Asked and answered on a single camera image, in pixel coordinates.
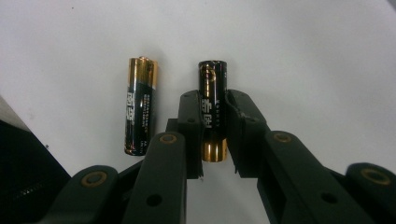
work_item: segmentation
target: white surface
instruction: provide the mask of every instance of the white surface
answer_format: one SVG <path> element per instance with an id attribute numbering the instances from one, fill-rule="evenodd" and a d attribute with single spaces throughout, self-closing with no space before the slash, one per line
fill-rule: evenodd
<path id="1" fill-rule="evenodd" d="M 197 64 L 228 63 L 273 130 L 327 167 L 396 173 L 396 13 L 386 1 L 2 1 L 0 93 L 70 175 L 122 171 L 128 59 L 160 66 L 157 133 L 198 88 Z M 231 160 L 189 181 L 188 223 L 267 223 L 255 180 Z"/>

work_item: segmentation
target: black and gold battery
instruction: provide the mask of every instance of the black and gold battery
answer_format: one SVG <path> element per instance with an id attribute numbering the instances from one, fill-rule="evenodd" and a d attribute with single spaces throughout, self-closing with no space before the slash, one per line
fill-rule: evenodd
<path id="1" fill-rule="evenodd" d="M 227 156 L 225 137 L 227 63 L 203 61 L 199 67 L 199 92 L 205 124 L 202 143 L 204 161 L 224 161 Z"/>
<path id="2" fill-rule="evenodd" d="M 158 64 L 146 57 L 129 61 L 124 151 L 144 156 L 154 134 Z"/>

